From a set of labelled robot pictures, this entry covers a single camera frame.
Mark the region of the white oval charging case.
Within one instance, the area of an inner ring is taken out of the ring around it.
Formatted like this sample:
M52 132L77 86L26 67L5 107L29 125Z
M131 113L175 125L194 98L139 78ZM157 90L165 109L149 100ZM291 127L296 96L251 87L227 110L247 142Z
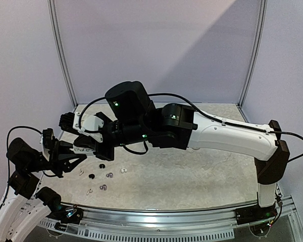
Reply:
M75 154L84 154L84 155L87 155L87 156L92 156L94 155L94 150L93 149L90 149L90 148L83 148L83 147L76 147L74 146L73 147L73 152Z

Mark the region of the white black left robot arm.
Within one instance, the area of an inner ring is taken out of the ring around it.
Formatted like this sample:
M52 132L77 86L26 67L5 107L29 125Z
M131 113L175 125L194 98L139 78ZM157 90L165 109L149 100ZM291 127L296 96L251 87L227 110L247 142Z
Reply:
M87 158L85 154L75 153L72 144L58 140L43 144L43 151L39 152L15 138L6 156L15 171L0 204L0 241L23 241L45 217L62 224L80 223L83 210L76 205L62 205L61 196L49 187L39 189L40 179L35 173L49 170L62 178Z

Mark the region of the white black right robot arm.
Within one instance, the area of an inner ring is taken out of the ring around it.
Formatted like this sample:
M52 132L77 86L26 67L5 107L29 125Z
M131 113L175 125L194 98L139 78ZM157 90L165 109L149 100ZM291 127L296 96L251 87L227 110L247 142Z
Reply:
M104 100L116 120L101 113L75 113L72 128L85 139L84 143L75 141L75 146L92 148L97 158L107 161L114 160L116 147L140 142L156 148L209 148L251 156L258 182L258 203L252 207L251 216L261 220L270 213L277 182L290 156L277 121L267 125L243 123L209 114L189 100L157 108L139 81L117 84L105 93Z

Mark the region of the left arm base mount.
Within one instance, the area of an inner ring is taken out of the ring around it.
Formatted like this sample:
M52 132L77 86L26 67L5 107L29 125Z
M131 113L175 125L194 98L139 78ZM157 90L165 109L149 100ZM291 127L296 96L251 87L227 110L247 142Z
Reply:
M61 210L52 212L48 218L56 220L62 224L80 224L84 215L84 210L76 205L71 207L62 206Z

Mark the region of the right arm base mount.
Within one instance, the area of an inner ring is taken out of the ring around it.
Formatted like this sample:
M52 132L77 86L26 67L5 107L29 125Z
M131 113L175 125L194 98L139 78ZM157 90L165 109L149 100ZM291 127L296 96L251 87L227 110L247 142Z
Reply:
M276 204L268 207L260 207L255 204L248 207L237 208L234 210L238 225L253 223L261 220L268 220L277 215Z

